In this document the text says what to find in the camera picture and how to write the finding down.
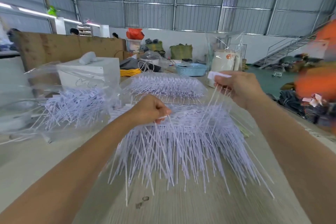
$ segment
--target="red plastic bag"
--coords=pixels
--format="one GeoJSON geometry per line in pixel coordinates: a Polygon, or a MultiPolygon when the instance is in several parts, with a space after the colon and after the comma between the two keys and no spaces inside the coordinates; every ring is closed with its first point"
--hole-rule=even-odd
{"type": "Polygon", "coordinates": [[[142,28],[128,28],[128,31],[126,31],[126,37],[128,39],[142,40],[145,35],[141,30],[142,28]]]}

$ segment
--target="green hanging object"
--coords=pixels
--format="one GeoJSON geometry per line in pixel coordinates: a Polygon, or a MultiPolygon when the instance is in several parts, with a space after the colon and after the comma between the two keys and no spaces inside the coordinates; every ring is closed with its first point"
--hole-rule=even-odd
{"type": "Polygon", "coordinates": [[[57,12],[60,12],[60,10],[57,10],[54,6],[50,6],[49,10],[47,11],[47,13],[49,15],[55,16],[57,17],[57,12]]]}

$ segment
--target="cardboard box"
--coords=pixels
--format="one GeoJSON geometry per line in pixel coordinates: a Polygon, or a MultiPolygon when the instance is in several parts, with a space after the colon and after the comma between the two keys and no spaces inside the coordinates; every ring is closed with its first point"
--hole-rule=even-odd
{"type": "Polygon", "coordinates": [[[117,85],[120,83],[118,58],[98,57],[98,61],[81,65],[79,60],[72,60],[57,65],[62,86],[87,89],[117,85]]]}

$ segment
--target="fluorescent light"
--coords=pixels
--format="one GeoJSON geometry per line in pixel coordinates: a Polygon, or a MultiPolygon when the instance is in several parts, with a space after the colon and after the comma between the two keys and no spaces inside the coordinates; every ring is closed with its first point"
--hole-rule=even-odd
{"type": "Polygon", "coordinates": [[[64,19],[64,21],[71,22],[71,23],[82,24],[80,21],[73,21],[73,20],[70,20],[70,19],[64,19]]]}
{"type": "Polygon", "coordinates": [[[4,4],[4,3],[0,3],[1,7],[5,7],[5,8],[12,8],[10,5],[4,4]]]}
{"type": "Polygon", "coordinates": [[[91,25],[91,26],[96,26],[96,27],[100,27],[100,25],[98,24],[93,24],[93,23],[87,23],[88,25],[91,25]]]}
{"type": "Polygon", "coordinates": [[[26,13],[30,13],[30,14],[36,14],[36,15],[45,16],[45,17],[49,17],[49,18],[56,18],[55,16],[52,16],[52,15],[49,15],[49,14],[44,14],[44,13],[36,12],[36,11],[33,11],[33,10],[21,8],[21,7],[19,7],[19,10],[23,11],[23,12],[26,12],[26,13]]]}

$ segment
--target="person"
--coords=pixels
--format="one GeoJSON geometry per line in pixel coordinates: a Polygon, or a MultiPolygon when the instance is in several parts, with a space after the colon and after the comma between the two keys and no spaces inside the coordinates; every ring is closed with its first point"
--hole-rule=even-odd
{"type": "MultiPolygon", "coordinates": [[[[233,101],[253,116],[311,222],[334,223],[335,154],[268,98],[253,74],[222,73],[231,77],[216,76],[216,84],[230,87],[233,101]]],[[[23,192],[0,214],[0,223],[71,223],[121,139],[170,113],[159,99],[144,97],[23,192]]]]}
{"type": "Polygon", "coordinates": [[[71,28],[70,29],[70,34],[71,35],[79,35],[79,31],[77,28],[71,28]]]}

